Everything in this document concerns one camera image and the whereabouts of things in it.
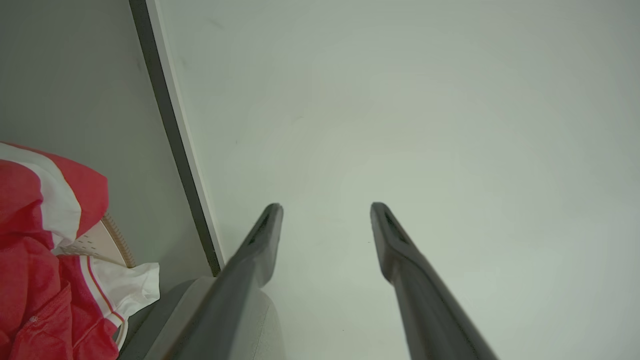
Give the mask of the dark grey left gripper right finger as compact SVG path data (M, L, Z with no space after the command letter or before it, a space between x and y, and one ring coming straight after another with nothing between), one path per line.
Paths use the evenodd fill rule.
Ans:
M370 208L382 275L393 286L411 360L498 360L391 209Z

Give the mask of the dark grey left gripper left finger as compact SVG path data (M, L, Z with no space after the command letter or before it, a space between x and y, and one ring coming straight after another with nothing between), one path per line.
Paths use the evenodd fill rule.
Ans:
M270 203L215 278L166 360L273 360L282 335L263 292L275 271L283 207Z

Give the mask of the red white striped-cuff jersey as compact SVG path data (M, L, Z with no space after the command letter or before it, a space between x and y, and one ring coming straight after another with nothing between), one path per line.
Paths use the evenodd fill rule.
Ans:
M114 335L160 298L159 275L157 263L126 268L0 237L0 360L117 360Z

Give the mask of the red shorts with white band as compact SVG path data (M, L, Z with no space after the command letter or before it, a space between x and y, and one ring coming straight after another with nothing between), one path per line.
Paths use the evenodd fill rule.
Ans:
M0 237L31 237L49 250L70 246L108 206L107 178L92 168L0 142Z

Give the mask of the beige perforated laundry basket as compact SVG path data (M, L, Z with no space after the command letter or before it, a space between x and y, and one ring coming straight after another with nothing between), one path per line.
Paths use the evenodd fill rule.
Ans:
M52 253L70 285L73 353L96 357L98 352L89 349L94 344L107 351L98 360L116 359L130 317L158 299L158 265L132 267L125 241L108 215Z

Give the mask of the black and white baseboard strip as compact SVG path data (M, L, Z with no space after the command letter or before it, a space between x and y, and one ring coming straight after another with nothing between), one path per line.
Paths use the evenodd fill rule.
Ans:
M182 106L158 0L128 0L151 88L199 242L213 276L224 268L220 242Z

